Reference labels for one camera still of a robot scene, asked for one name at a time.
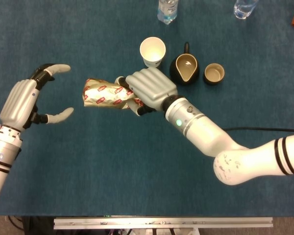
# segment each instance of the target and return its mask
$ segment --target blue tablecloth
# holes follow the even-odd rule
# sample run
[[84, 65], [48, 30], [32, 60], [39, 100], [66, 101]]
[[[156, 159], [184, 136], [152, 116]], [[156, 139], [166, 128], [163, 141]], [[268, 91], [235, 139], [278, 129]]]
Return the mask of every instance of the blue tablecloth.
[[[141, 41], [160, 37], [162, 71], [184, 42], [200, 64], [225, 69], [214, 87], [202, 79], [178, 87], [221, 127], [294, 128], [294, 0], [260, 1], [246, 20], [233, 1], [181, 0], [170, 25], [158, 2], [137, 0], [0, 0], [0, 111], [13, 85], [43, 63], [65, 63], [42, 90], [41, 114], [74, 107], [58, 125], [32, 125], [0, 194], [0, 214], [294, 216], [294, 176], [263, 177], [230, 187], [162, 113], [85, 108], [84, 82], [114, 81], [144, 67]], [[290, 133], [236, 131], [247, 147]]]

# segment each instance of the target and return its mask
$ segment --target robotic arm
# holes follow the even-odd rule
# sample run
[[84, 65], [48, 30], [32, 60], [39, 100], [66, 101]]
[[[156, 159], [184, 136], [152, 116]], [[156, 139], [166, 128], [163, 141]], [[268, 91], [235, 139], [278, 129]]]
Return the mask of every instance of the robotic arm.
[[45, 64], [40, 66], [29, 79], [15, 84], [0, 114], [0, 190], [12, 164], [21, 151], [21, 132], [34, 122], [58, 123], [65, 120], [73, 112], [68, 108], [58, 115], [39, 115], [36, 101], [42, 87], [53, 81], [58, 72], [67, 72], [68, 65]]
[[166, 120], [203, 154], [215, 157], [214, 172], [223, 183], [236, 185], [262, 175], [294, 174], [294, 136], [247, 149], [178, 95], [176, 86], [158, 69], [135, 72], [120, 84], [129, 87], [146, 105], [141, 114], [163, 111]]

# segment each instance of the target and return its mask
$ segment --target water bottle label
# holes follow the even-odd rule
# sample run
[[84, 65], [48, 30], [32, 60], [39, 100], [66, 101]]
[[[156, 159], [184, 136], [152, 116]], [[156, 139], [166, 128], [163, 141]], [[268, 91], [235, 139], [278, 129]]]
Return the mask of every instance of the water bottle label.
[[159, 8], [164, 13], [165, 16], [172, 16], [176, 14], [177, 11], [177, 3], [175, 5], [162, 3], [159, 1]]

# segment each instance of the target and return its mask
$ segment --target green led light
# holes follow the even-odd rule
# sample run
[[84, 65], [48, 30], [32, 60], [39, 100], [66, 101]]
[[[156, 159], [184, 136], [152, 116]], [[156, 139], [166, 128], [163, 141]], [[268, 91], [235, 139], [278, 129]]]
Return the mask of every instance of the green led light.
[[182, 125], [182, 121], [180, 119], [176, 120], [176, 125], [181, 126]]

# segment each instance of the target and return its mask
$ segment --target gold foil wrapper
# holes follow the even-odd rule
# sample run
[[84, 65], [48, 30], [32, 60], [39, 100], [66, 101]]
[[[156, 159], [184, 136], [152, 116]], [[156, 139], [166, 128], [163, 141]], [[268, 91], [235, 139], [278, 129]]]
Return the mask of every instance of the gold foil wrapper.
[[96, 106], [115, 109], [127, 109], [127, 101], [133, 99], [138, 106], [141, 100], [133, 91], [119, 84], [110, 83], [101, 79], [87, 79], [83, 94], [84, 106]]

